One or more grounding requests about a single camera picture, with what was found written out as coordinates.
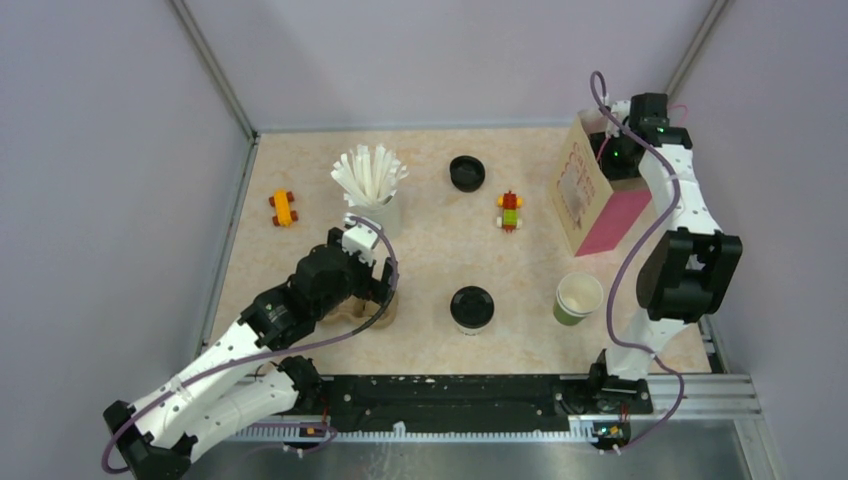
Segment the beige pink cake bag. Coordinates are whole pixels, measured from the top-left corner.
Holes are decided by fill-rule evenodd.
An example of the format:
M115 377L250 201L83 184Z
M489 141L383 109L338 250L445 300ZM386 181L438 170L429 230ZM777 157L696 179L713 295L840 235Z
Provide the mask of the beige pink cake bag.
M595 108L578 112L549 181L549 197L575 257L615 249L651 204L643 179L610 181L602 173L589 136L604 135L606 122Z

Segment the black coffee cup lid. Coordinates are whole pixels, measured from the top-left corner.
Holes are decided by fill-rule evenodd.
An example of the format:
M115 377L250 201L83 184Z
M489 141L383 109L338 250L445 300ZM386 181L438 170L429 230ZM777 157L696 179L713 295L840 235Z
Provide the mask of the black coffee cup lid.
M457 290L450 302L450 314L455 321L477 322L490 319L495 312L495 302L488 291L479 286L465 286Z

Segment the white paper coffee cup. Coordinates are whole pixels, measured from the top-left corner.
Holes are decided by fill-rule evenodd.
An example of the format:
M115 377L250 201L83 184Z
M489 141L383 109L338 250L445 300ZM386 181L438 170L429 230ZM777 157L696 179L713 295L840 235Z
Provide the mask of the white paper coffee cup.
M485 329L486 329L486 328L487 328L490 324L491 324L491 320L490 320L490 319L485 320L485 321L471 322L471 323L468 323L468 322L461 322L461 321L456 321L456 326L457 326L458 330L459 330L462 334L467 335L467 336L475 336L475 335L479 335L479 334L480 334L480 333L482 333L482 332L483 332L483 331L484 331L484 330L485 330Z

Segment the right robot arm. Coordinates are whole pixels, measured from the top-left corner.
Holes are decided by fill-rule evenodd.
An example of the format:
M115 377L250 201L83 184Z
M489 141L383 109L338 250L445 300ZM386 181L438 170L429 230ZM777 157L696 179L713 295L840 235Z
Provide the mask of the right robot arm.
M590 369L586 397L600 412L646 399L651 364L677 334L719 308L743 252L741 239L711 216L691 137L670 123L667 95L638 94L606 111L607 157L619 172L646 182L658 214L649 230L663 234L638 272L637 312Z

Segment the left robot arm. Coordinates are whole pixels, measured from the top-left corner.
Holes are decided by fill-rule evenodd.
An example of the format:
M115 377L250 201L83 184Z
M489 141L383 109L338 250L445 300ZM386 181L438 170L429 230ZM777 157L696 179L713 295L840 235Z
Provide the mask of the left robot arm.
M303 352L316 325L350 298L378 310L351 338L373 325L391 304L398 261L388 253L381 278L373 275L384 229L350 216L313 247L282 284L260 294L224 334L150 394L116 401L103 413L112 436L101 458L112 475L179 479L208 450L273 414L308 413L319 404L321 377Z

